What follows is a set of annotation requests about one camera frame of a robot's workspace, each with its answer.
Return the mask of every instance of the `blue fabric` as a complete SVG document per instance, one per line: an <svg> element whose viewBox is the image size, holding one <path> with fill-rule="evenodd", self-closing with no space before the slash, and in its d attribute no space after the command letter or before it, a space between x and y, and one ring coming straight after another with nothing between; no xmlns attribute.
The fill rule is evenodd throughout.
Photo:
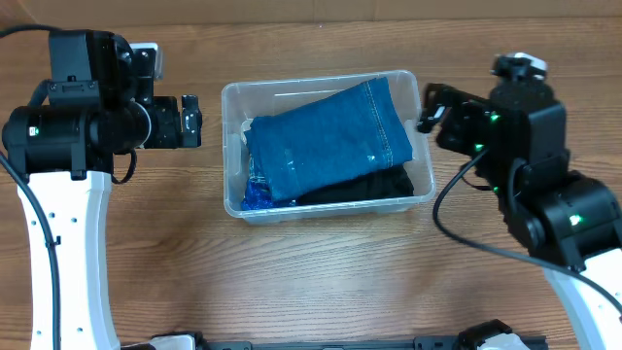
<svg viewBox="0 0 622 350"><path fill-rule="evenodd" d="M272 201L270 188L253 158L249 160L249 181L246 183L242 210L258 210L295 206L295 200Z"/></svg>
<svg viewBox="0 0 622 350"><path fill-rule="evenodd" d="M245 132L272 201L296 199L412 159L386 78L274 117Z"/></svg>

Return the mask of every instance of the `green led light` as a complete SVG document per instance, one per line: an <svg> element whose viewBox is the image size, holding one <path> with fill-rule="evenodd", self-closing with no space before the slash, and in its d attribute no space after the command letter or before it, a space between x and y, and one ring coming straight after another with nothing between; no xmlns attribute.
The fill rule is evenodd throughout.
<svg viewBox="0 0 622 350"><path fill-rule="evenodd" d="M580 222L582 222L582 221L583 221L583 218L581 218L581 216L579 216L579 215L577 215L577 214L574 214L574 215L572 215L572 216L570 217L570 223L571 223L573 226L577 226L577 225L579 225L579 223L580 223Z"/></svg>

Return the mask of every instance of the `wooden table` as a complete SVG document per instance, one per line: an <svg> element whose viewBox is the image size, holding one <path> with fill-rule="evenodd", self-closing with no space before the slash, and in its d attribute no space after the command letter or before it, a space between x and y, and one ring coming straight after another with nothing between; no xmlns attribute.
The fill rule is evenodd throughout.
<svg viewBox="0 0 622 350"><path fill-rule="evenodd" d="M108 216L110 302L121 341L202 330L255 342L454 334L500 318L553 349L576 348L537 267L457 245L432 203L405 213L252 227L223 208L221 90L231 82L407 69L420 90L443 82L486 95L495 53L547 60L569 113L572 166L622 194L622 20L422 20L107 28L166 54L160 95L197 94L203 147L141 151ZM47 37L0 43L0 122L50 75ZM436 182L466 159L431 139ZM120 158L119 173L127 162ZM0 174L0 348L27 349L29 250L16 186ZM459 185L441 214L467 237L523 251L489 193Z"/></svg>

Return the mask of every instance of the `plastic storage bin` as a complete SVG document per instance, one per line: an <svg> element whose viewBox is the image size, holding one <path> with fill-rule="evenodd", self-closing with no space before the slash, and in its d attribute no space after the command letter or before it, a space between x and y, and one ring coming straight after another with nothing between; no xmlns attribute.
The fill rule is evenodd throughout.
<svg viewBox="0 0 622 350"><path fill-rule="evenodd" d="M249 178L249 152L242 141L250 120L273 116L326 98L359 83L387 77L397 115L413 148L413 160L404 165L415 188L414 196L357 202L307 205L243 211ZM435 185L428 137L416 131L421 102L415 76L408 71L391 71L312 79L233 83L223 89L223 160L225 163L225 210L251 224L367 212L389 213L407 210L434 196Z"/></svg>

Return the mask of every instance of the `folded jeans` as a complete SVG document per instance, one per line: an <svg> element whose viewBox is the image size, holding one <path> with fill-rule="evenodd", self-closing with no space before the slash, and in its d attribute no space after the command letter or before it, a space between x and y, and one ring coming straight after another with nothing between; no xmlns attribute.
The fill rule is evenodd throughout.
<svg viewBox="0 0 622 350"><path fill-rule="evenodd" d="M274 202L412 159L386 78L278 116L256 117L245 136Z"/></svg>

